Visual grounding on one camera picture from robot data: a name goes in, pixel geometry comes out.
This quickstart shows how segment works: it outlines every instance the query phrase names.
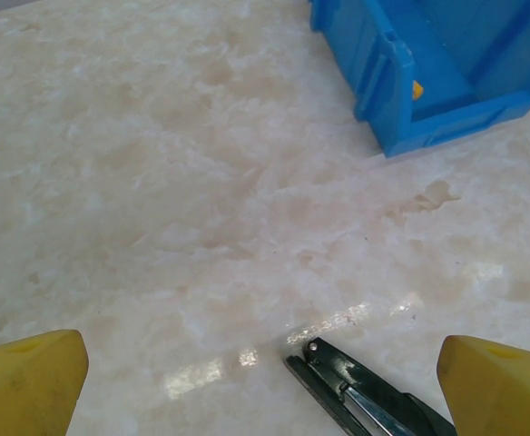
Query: blue plastic bin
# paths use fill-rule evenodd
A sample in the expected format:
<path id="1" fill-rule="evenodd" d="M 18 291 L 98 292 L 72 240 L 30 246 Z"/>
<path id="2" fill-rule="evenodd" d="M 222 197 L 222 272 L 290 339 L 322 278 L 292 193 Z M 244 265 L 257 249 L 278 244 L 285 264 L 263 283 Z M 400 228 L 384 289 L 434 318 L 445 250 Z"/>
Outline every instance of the blue plastic bin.
<path id="1" fill-rule="evenodd" d="M 310 0 L 384 154 L 530 110 L 530 0 Z M 424 93 L 413 101 L 413 83 Z"/>

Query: blue storage bin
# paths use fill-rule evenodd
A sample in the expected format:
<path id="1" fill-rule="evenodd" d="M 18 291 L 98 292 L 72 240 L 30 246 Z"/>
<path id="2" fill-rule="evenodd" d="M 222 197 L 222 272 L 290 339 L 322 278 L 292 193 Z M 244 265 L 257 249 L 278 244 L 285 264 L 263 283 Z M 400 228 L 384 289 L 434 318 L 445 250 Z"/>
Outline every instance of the blue storage bin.
<path id="1" fill-rule="evenodd" d="M 310 0 L 386 156 L 530 110 L 530 0 Z M 424 93 L 413 100 L 413 83 Z"/>

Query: marble surface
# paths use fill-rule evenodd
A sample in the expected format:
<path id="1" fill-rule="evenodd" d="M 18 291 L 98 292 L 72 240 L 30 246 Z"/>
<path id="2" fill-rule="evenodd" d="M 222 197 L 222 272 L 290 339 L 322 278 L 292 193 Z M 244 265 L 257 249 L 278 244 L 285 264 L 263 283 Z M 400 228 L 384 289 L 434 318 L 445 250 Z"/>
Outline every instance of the marble surface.
<path id="1" fill-rule="evenodd" d="M 386 160 L 302 0 L 0 13 L 0 343 L 78 329 L 70 435 L 335 434 L 321 335 L 448 416 L 449 334 L 530 350 L 530 115 Z"/>

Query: white marble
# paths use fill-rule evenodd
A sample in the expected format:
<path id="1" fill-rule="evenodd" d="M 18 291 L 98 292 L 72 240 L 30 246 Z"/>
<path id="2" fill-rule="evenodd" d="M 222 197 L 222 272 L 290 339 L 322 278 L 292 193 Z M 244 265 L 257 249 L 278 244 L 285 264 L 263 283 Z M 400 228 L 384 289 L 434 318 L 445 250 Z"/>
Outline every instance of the white marble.
<path id="1" fill-rule="evenodd" d="M 530 114 L 386 160 L 305 0 L 0 13 L 0 342 L 78 329 L 70 435 L 336 434 L 322 335 L 448 416 L 449 334 L 530 350 Z"/>

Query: marble countertop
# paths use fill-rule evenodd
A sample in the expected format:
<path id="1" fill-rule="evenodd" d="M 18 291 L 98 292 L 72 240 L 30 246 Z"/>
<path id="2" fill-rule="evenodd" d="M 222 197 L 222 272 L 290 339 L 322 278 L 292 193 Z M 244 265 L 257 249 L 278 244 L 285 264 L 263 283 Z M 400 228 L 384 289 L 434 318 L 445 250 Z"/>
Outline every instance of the marble countertop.
<path id="1" fill-rule="evenodd" d="M 530 350 L 530 114 L 386 160 L 301 0 L 0 13 L 0 343 L 78 329 L 70 435 L 336 434 L 313 335 L 448 416 L 470 334 Z"/>

